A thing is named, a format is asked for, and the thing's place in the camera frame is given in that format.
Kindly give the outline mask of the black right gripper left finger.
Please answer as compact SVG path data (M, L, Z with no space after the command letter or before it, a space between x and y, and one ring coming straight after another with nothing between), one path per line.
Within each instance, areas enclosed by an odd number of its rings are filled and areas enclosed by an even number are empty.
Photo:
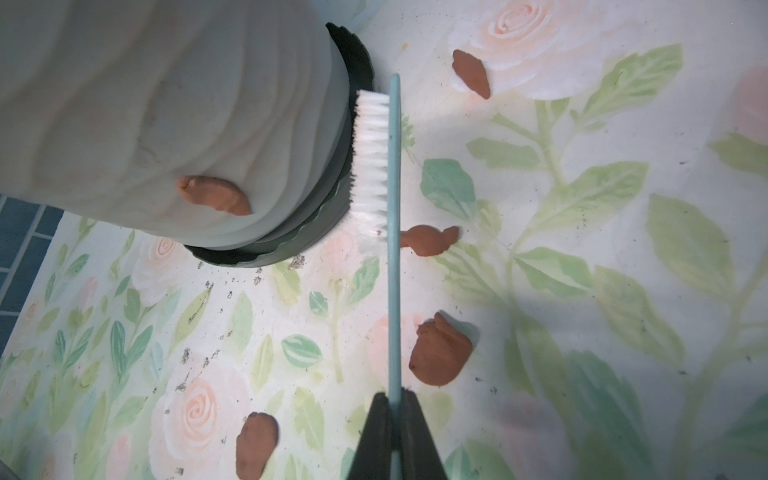
M389 480L393 451L393 416L387 396L374 395L347 480Z

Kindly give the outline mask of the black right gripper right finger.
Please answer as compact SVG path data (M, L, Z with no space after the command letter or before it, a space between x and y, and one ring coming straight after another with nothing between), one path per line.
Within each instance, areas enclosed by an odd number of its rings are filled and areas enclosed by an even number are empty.
M404 480L447 480L417 395L401 390L397 420L399 474Z

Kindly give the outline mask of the teal toothbrush white bristles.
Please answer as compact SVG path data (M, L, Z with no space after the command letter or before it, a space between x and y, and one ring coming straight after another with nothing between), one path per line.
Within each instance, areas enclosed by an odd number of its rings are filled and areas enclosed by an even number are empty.
M387 262L388 387L391 412L402 402L401 367L401 78L386 93L358 92L353 124L351 210L362 244Z

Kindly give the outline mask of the white ceramic pot with soil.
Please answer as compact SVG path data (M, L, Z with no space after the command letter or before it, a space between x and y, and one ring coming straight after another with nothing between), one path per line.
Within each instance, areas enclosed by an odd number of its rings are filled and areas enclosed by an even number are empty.
M1 191L213 250L286 221L339 140L343 59L308 1L5 1ZM235 184L251 214L186 202Z

